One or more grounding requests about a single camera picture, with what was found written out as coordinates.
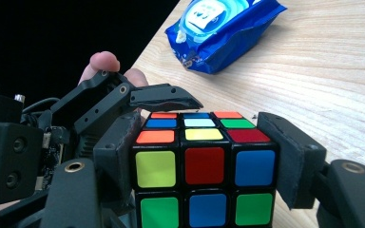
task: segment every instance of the puzzle cube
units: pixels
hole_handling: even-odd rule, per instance
[[[278,151],[238,112],[151,113],[131,154],[138,226],[271,227]]]

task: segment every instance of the red square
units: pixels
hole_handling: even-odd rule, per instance
[[[268,143],[271,140],[257,129],[235,129],[227,133],[235,143]]]
[[[188,184],[217,184],[224,179],[224,150],[220,147],[185,150],[185,181]]]

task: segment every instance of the blue packaging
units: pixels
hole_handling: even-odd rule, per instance
[[[183,66],[213,74],[252,48],[284,10],[276,0],[193,0],[165,33]]]

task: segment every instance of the human hand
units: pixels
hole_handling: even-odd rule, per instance
[[[120,62],[113,53],[109,51],[95,53],[91,56],[90,63],[86,66],[82,73],[79,84],[84,80],[92,78],[99,70],[118,72],[120,67]],[[139,69],[132,68],[128,70],[124,76],[134,86],[148,86],[146,77]]]

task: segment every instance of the wooden table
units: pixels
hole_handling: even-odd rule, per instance
[[[278,114],[324,145],[328,162],[365,164],[365,1],[281,0],[288,10],[216,75],[186,70],[168,44],[164,31],[189,2],[180,1],[134,65],[151,85],[181,86],[203,111]],[[274,227],[317,227],[316,209],[289,211],[277,196]]]

